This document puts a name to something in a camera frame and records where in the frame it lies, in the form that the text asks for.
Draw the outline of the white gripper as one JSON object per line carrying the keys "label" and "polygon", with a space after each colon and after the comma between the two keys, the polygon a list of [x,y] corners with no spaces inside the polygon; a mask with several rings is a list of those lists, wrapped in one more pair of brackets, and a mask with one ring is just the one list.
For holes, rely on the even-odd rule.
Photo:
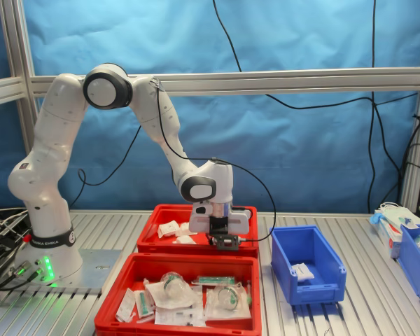
{"label": "white gripper", "polygon": [[207,233],[210,246],[214,245],[210,235],[245,235],[249,232],[248,211],[229,211],[227,216],[192,212],[189,221],[191,232]]}

